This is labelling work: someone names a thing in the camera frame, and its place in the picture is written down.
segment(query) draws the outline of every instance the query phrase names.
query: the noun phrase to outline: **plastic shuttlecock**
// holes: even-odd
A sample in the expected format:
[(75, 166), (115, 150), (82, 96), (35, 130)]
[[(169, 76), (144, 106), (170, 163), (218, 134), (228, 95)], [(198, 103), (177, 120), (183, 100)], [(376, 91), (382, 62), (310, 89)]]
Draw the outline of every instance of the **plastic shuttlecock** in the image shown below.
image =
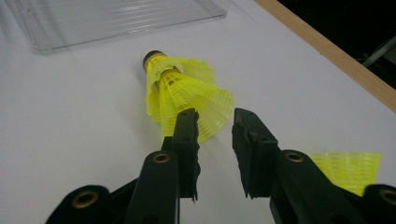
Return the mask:
[(161, 123), (163, 136), (175, 129), (177, 114), (194, 108), (198, 142), (218, 131), (233, 113), (233, 94), (216, 86), (213, 69), (203, 61), (168, 57), (158, 50), (146, 54), (147, 112)]
[(382, 155), (374, 152), (327, 152), (309, 154), (318, 168), (343, 189), (362, 195), (374, 184)]

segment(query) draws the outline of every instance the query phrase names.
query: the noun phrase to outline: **clear plastic tray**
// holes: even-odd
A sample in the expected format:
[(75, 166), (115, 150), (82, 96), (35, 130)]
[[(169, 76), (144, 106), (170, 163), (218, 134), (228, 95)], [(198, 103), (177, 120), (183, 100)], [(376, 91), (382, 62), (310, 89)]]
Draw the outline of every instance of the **clear plastic tray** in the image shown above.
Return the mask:
[(224, 16), (228, 0), (6, 0), (34, 49)]

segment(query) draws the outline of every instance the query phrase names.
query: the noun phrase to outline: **white table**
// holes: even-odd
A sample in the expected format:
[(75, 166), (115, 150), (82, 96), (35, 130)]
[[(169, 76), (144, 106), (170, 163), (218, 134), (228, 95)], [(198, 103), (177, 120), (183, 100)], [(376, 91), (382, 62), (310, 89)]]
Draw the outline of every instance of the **white table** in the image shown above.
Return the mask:
[[(0, 1), (0, 223), (44, 223), (73, 189), (113, 191), (162, 145), (146, 114), (140, 54), (208, 61), (236, 107), (254, 111), (283, 149), (383, 154), (378, 183), (396, 186), (396, 116), (249, 0), (222, 19), (124, 35), (41, 55)], [(199, 200), (181, 223), (273, 223), (269, 200), (246, 199), (233, 118), (201, 144)]]

